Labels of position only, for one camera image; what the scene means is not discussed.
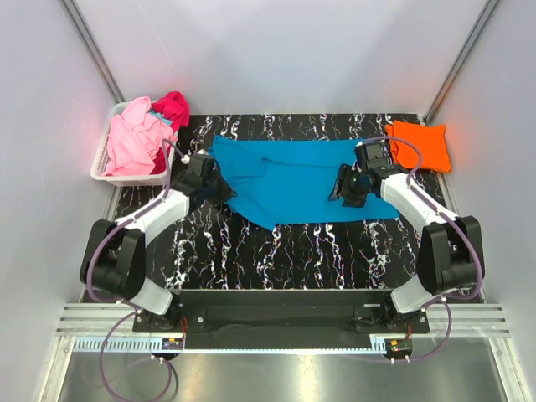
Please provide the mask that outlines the blue t shirt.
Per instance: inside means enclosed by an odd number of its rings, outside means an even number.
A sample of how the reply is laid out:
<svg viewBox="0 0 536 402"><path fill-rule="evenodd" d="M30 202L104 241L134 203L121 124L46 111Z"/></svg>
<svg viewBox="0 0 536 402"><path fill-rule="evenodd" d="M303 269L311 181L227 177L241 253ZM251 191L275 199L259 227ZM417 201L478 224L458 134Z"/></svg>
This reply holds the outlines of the blue t shirt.
<svg viewBox="0 0 536 402"><path fill-rule="evenodd" d="M278 224L323 224L396 219L397 210L375 195L362 208L328 196L342 164L356 161L356 140L213 139L209 154L234 191L230 209L268 230Z"/></svg>

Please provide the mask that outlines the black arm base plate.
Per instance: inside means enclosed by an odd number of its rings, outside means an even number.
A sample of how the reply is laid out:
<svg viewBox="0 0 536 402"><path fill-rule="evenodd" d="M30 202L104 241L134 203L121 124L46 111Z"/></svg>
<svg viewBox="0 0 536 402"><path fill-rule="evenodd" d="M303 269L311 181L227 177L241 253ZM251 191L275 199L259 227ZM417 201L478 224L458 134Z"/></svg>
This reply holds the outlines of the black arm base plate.
<svg viewBox="0 0 536 402"><path fill-rule="evenodd" d="M138 314L134 332L186 331L187 351L338 352L370 348L371 336L425 335L425 313L399 314L389 291L186 290L166 317Z"/></svg>

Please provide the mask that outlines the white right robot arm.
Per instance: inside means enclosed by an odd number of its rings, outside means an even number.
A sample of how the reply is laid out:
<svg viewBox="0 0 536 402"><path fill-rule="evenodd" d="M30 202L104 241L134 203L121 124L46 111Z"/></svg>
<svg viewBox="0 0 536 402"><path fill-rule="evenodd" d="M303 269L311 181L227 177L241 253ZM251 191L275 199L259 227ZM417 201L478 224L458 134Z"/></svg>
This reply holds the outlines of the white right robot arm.
<svg viewBox="0 0 536 402"><path fill-rule="evenodd" d="M434 302L479 294L485 276L482 231L476 218L461 217L436 202L418 186L415 170L391 162L380 142L374 137L358 143L356 167L340 166L328 198L354 208L380 198L420 232L415 275L386 296L375 319L398 332ZM472 291L464 296L463 288Z"/></svg>

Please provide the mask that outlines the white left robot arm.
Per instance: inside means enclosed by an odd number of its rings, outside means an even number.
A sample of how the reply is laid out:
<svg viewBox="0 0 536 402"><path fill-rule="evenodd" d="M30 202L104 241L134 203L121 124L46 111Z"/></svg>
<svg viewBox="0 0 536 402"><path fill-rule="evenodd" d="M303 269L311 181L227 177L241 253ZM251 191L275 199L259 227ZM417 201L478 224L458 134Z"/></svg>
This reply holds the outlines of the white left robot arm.
<svg viewBox="0 0 536 402"><path fill-rule="evenodd" d="M164 332L181 320L179 296L147 277L146 248L169 226L211 203L219 205L233 196L214 157L196 153L185 170L164 185L156 198L115 221L100 219L90 232L80 267L80 281L94 301L95 291L136 310L152 314L152 322Z"/></svg>

